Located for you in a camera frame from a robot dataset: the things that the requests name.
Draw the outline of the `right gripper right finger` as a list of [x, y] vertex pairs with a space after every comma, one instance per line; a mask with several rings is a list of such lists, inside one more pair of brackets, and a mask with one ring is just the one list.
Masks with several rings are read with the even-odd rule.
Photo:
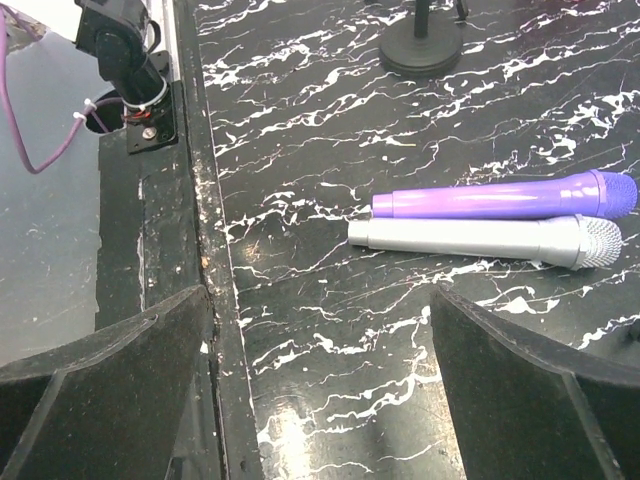
[[638, 478], [637, 365], [568, 347], [442, 288], [431, 326], [467, 478]]

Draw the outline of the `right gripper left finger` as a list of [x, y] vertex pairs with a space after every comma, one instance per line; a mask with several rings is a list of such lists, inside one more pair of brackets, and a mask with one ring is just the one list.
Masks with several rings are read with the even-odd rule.
[[2, 366], [2, 478], [164, 478], [209, 315], [192, 286]]

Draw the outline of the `silver microphone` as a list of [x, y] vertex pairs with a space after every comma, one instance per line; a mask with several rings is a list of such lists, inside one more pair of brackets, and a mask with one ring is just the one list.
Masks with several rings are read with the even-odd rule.
[[412, 253], [532, 260], [571, 270], [606, 267], [620, 256], [616, 223], [581, 215], [546, 220], [387, 219], [348, 224], [353, 246]]

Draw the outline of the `black round-base stand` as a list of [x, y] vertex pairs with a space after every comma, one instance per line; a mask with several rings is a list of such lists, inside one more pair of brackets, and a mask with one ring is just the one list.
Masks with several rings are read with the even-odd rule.
[[404, 77], [433, 78], [456, 65], [462, 47], [462, 32], [454, 21], [432, 13], [431, 1], [418, 0], [412, 15], [385, 29], [379, 57], [386, 71]]

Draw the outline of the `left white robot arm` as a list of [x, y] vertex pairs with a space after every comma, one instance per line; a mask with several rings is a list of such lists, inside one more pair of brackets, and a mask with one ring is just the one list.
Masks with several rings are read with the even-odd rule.
[[171, 60], [167, 51], [158, 49], [162, 30], [145, 4], [96, 0], [76, 5], [81, 15], [75, 46], [96, 58], [100, 77], [120, 97], [127, 151], [137, 154], [176, 143]]

